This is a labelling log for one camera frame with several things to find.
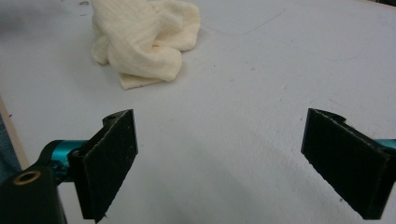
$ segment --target white cloth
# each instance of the white cloth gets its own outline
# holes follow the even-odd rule
[[[92,57],[120,73],[121,86],[171,81],[181,52],[195,47],[200,27],[196,5],[177,0],[92,0],[98,39]]]

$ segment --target textured black pad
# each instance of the textured black pad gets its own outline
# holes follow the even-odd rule
[[[105,216],[137,154],[132,110],[110,115],[103,123],[102,130],[69,154],[82,214],[95,222]]]
[[[302,152],[319,174],[364,219],[380,219],[396,177],[396,150],[309,109]]]

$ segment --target crumpled towel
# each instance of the crumpled towel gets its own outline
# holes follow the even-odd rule
[[[181,51],[195,47],[200,27],[196,5],[178,0],[92,0],[97,40],[92,56],[110,63],[127,90],[171,81]]]

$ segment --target white table surface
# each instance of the white table surface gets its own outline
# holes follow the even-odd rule
[[[202,28],[177,79],[123,91],[96,63],[92,9],[0,0],[0,94],[34,162],[132,108],[139,154],[102,223],[363,221],[301,154],[307,108],[396,136],[396,10],[354,0],[194,0]],[[59,187],[82,220],[72,183]]]

